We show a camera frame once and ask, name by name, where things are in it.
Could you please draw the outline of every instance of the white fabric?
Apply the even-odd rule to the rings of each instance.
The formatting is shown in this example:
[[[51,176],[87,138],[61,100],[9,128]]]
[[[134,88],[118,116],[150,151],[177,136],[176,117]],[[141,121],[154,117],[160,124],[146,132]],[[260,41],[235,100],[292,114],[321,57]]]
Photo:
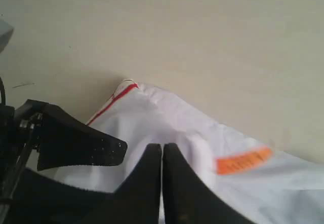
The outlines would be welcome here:
[[[122,82],[104,107],[132,83]],[[113,192],[132,171],[147,144],[175,142],[215,195],[255,223],[324,223],[322,165],[274,151],[270,160],[256,169],[217,175],[215,158],[241,154],[264,144],[216,122],[173,93],[141,84],[118,99],[91,126],[127,142],[124,162],[116,167],[61,167],[56,180]]]

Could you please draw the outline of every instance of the orange tag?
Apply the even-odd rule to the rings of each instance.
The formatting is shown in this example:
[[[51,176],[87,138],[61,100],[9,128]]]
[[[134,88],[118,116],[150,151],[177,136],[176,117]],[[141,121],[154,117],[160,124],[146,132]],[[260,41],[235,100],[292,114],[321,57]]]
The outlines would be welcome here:
[[[228,175],[247,171],[258,167],[272,155],[272,150],[263,147],[257,151],[247,152],[242,155],[216,159],[217,173],[219,175]]]

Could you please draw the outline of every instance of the black cable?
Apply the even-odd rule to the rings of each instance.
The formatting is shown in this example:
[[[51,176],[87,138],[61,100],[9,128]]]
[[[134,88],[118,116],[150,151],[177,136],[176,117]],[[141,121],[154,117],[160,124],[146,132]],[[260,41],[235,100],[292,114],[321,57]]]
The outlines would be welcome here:
[[[5,86],[1,80],[0,77],[0,96],[1,96],[1,103],[0,105],[6,105],[6,91],[5,91]]]

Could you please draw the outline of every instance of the red trim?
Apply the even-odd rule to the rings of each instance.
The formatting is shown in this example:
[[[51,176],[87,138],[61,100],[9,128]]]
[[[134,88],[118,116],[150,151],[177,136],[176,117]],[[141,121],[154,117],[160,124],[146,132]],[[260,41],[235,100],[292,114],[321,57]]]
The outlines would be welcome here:
[[[121,99],[123,96],[125,96],[127,93],[129,93],[133,88],[138,88],[137,84],[132,84],[126,87],[122,92],[120,92],[113,100],[111,101],[110,104],[108,104],[107,107],[102,109],[100,112],[98,112],[88,123],[87,125],[92,124],[93,121],[95,121],[99,116],[101,116],[105,111],[107,111],[117,100]]]

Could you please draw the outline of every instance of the gray object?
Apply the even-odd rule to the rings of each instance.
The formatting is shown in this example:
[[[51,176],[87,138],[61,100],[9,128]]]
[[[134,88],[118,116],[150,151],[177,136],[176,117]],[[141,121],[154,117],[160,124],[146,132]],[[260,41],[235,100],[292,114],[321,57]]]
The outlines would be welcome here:
[[[11,25],[0,20],[0,53],[5,49],[13,32],[14,28]]]

